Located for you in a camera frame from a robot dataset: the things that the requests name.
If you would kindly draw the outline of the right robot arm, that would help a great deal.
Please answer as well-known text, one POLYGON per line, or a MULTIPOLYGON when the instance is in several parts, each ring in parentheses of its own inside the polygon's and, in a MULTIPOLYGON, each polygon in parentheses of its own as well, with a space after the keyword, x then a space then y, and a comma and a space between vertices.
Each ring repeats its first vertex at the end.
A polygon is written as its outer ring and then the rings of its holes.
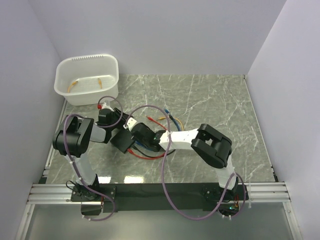
POLYGON ((135 140, 153 152, 171 150, 193 150, 206 164, 214 168, 220 195, 230 200, 238 193, 238 178, 232 163, 232 141, 208 124, 185 130, 172 131, 159 130, 154 132, 144 123, 128 125, 129 132, 135 140))

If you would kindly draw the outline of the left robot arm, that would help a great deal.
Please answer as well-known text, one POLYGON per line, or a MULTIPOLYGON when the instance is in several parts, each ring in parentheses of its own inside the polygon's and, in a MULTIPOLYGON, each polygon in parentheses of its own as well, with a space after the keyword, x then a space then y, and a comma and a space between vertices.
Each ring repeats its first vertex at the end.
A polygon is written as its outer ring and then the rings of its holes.
POLYGON ((66 117, 54 134, 53 148, 76 166, 75 174, 83 177, 86 184, 82 194, 89 201, 97 200, 101 194, 98 176, 86 154, 89 143, 111 143, 126 153, 135 143, 131 133, 123 128, 128 116, 118 108, 108 107, 99 110, 97 122, 93 118, 73 115, 66 117))

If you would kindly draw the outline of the black network switch box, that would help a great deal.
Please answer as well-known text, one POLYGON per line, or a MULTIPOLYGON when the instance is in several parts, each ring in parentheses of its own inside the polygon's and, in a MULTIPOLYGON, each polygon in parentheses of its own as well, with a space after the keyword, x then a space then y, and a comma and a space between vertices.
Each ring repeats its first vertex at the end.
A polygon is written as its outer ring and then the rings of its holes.
POLYGON ((135 140, 130 131, 123 129, 110 140, 110 143, 125 154, 134 145, 135 140))

